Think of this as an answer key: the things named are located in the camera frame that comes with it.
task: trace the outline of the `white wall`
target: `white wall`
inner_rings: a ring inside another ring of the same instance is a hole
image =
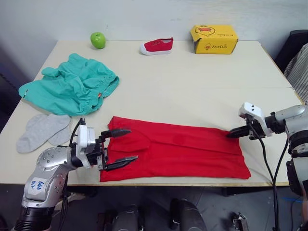
[[[291,30],[308,28],[308,1],[0,0],[0,46],[28,79],[57,40],[94,31],[109,40],[190,39],[195,24],[231,24],[240,40],[259,40],[275,57]]]

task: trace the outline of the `yellow box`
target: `yellow box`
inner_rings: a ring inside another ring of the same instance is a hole
[[[196,25],[191,35],[196,54],[231,54],[238,42],[230,25]]]

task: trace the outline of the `red shirt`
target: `red shirt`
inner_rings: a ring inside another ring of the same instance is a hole
[[[101,181],[140,177],[229,177],[248,179],[239,140],[227,131],[113,117],[109,129],[131,133],[111,138],[109,162],[138,155],[129,165],[101,172]]]

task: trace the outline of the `label on robot arm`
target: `label on robot arm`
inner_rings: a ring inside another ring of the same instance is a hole
[[[28,193],[31,195],[38,195],[40,192],[43,192],[44,188],[46,187],[47,180],[48,179],[34,177],[31,180]]]

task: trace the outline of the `white table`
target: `white table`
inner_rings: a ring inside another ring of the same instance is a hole
[[[57,67],[69,54],[103,62],[120,77],[114,93],[102,107],[85,116],[96,134],[107,129],[112,116],[178,125],[215,127],[225,130],[245,125],[238,117],[243,102],[262,108],[265,115],[301,104],[291,85],[257,41],[240,41],[231,55],[193,53],[191,41],[175,41],[169,55],[144,56],[142,41],[108,41],[106,48],[94,49],[89,42],[59,41],[42,69]],[[41,70],[35,80],[41,79]],[[15,144],[24,133],[27,121],[48,113],[21,100],[0,134],[0,183],[24,184],[35,168],[38,155],[51,147],[47,142],[34,152],[19,154]],[[79,117],[74,117],[70,128]],[[277,165],[286,135],[264,139],[271,168]],[[99,183],[97,167],[79,168],[69,174],[70,185],[194,185],[265,186],[270,185],[258,141],[240,138],[240,146],[252,177],[229,178],[140,178]],[[285,155],[277,185],[288,185]]]

